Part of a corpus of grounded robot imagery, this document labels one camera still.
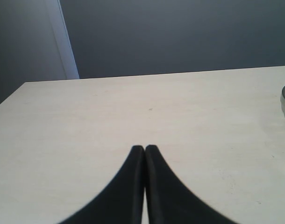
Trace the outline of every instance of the table surface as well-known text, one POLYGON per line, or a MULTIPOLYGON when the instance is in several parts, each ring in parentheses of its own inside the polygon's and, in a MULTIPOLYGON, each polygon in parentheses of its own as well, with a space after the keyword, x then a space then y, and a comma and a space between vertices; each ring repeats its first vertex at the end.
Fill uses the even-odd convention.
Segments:
POLYGON ((25 83, 0 105, 0 224, 63 220, 136 144, 233 220, 285 223, 284 85, 285 66, 25 83))

